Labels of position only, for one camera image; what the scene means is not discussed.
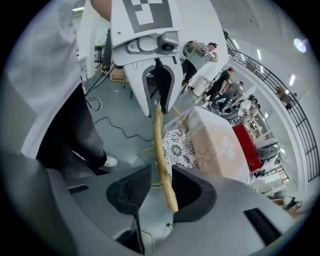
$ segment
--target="red fabric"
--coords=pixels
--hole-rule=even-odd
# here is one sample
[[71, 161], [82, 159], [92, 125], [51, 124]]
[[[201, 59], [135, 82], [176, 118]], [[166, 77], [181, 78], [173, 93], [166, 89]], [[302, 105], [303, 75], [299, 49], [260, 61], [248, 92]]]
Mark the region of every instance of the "red fabric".
[[233, 126], [232, 129], [240, 142], [249, 170], [254, 173], [261, 167], [254, 142], [243, 124]]

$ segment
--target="beige tablecloth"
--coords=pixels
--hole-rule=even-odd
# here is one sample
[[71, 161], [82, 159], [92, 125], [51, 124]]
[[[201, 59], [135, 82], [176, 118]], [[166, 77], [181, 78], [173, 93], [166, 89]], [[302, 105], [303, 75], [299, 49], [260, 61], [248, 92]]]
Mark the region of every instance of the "beige tablecloth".
[[[248, 183], [249, 167], [234, 130], [220, 116], [198, 106], [181, 114], [189, 127], [189, 136], [199, 169]], [[164, 126], [164, 132], [185, 129], [179, 117]]]

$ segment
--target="gray floor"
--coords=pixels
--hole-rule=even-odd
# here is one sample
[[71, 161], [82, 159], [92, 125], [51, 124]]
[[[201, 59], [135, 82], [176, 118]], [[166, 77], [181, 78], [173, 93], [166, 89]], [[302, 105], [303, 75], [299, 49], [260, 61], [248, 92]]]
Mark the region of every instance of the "gray floor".
[[[90, 88], [99, 78], [96, 74], [86, 82], [85, 88]], [[126, 84], [123, 88], [121, 82], [112, 82], [107, 78], [98, 88], [90, 92], [87, 98], [96, 97], [102, 101], [102, 108], [95, 112], [91, 110], [93, 121], [109, 117], [114, 126], [123, 128], [127, 136], [139, 134], [146, 140], [152, 139], [152, 117], [144, 116], [135, 96], [130, 99], [131, 88]], [[194, 95], [191, 91], [180, 95], [175, 102], [175, 107], [180, 113], [194, 106]], [[92, 101], [92, 106], [97, 108], [97, 102]], [[176, 117], [176, 113], [170, 111], [163, 117], [163, 125]], [[152, 182], [159, 183], [158, 170], [155, 165], [155, 153], [149, 151], [138, 156], [142, 150], [151, 148], [152, 141], [146, 142], [138, 136], [127, 138], [121, 129], [112, 127], [107, 118], [95, 124], [97, 132], [104, 141], [104, 150], [107, 155], [116, 157], [118, 165], [110, 168], [111, 172], [121, 172], [131, 167], [152, 165]], [[143, 203], [140, 211], [140, 226], [147, 255], [160, 245], [161, 241], [170, 233], [167, 223], [172, 224], [173, 214], [168, 208], [162, 189], [152, 188]]]

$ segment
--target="black metal railing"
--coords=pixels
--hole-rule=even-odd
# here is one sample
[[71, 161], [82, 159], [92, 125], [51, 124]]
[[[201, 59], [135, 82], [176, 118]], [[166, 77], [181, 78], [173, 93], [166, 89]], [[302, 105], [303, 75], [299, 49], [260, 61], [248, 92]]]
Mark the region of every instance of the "black metal railing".
[[238, 51], [230, 38], [226, 38], [226, 45], [230, 59], [246, 67], [258, 78], [260, 78], [273, 92], [279, 100], [285, 105], [294, 125], [296, 126], [299, 136], [303, 144], [307, 163], [308, 181], [319, 176], [319, 152], [314, 136], [314, 132], [310, 126], [307, 116], [300, 106], [295, 96], [290, 92], [286, 85], [269, 69], [257, 62], [250, 56]]

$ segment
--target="shoe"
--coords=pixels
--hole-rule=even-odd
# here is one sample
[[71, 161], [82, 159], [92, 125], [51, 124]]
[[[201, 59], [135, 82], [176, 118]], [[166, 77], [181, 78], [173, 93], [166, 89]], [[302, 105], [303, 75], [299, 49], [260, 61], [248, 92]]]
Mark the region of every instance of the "shoe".
[[104, 163], [105, 167], [115, 167], [118, 164], [118, 160], [113, 156], [106, 156], [106, 161]]

